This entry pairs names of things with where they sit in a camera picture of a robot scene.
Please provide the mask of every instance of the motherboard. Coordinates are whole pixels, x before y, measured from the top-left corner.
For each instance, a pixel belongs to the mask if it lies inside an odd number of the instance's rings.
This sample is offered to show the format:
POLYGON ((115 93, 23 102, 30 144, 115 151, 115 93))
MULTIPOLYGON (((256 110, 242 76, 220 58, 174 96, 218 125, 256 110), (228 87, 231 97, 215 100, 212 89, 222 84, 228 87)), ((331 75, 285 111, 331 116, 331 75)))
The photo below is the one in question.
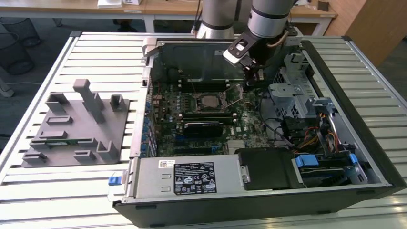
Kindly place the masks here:
POLYGON ((259 97, 256 92, 243 93, 239 82, 156 83, 158 156, 223 155, 244 147, 270 147, 259 97))

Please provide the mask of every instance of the metal workbench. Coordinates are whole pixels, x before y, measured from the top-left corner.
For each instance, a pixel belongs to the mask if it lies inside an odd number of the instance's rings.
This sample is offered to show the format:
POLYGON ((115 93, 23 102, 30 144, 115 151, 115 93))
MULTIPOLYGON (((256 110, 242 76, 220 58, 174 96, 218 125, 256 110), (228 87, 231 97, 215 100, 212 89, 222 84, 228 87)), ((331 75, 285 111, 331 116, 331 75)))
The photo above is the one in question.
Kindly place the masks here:
MULTIPOLYGON (((128 168, 134 121, 138 114, 146 37, 188 34, 84 32, 70 37, 0 156, 0 229, 134 229, 112 208, 124 194, 108 187, 108 177, 128 168), (122 163, 76 167, 22 168, 30 138, 39 130, 50 92, 74 93, 75 79, 87 78, 102 98, 123 94, 131 111, 122 147, 122 163)), ((407 176, 407 104, 353 42, 342 38, 311 40, 402 176, 407 176)), ((407 190, 365 201, 334 214, 256 219, 171 228, 406 228, 407 190)))

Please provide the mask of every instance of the power supply label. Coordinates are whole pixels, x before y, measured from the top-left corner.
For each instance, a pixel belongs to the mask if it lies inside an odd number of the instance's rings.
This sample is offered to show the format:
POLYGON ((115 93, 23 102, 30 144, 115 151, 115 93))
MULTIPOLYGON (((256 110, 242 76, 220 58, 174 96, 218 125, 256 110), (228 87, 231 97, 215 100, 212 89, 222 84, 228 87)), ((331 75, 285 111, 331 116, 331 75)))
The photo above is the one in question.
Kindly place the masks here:
POLYGON ((216 193, 214 162, 175 164, 174 174, 176 195, 216 193))

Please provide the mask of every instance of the mesh trash can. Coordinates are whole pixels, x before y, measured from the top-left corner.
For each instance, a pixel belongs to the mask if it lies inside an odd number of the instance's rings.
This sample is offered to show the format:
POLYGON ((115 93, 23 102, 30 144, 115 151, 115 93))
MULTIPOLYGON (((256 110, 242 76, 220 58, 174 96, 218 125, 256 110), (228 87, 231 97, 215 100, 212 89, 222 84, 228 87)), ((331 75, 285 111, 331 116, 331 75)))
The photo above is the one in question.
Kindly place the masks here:
POLYGON ((0 66, 12 75, 23 74, 34 68, 32 59, 15 33, 0 33, 0 66))
POLYGON ((8 32, 19 35, 26 47, 36 46, 40 43, 42 40, 30 18, 0 18, 0 24, 8 32))

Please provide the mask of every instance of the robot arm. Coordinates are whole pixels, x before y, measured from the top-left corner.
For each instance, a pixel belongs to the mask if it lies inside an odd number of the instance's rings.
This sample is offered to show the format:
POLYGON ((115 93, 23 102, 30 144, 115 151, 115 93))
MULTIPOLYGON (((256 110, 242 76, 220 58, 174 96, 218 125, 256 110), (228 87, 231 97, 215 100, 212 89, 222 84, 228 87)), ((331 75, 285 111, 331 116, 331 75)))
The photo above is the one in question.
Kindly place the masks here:
POLYGON ((231 64, 243 65, 246 91, 289 36, 286 26, 293 5, 294 0, 254 0, 247 29, 223 53, 231 64))

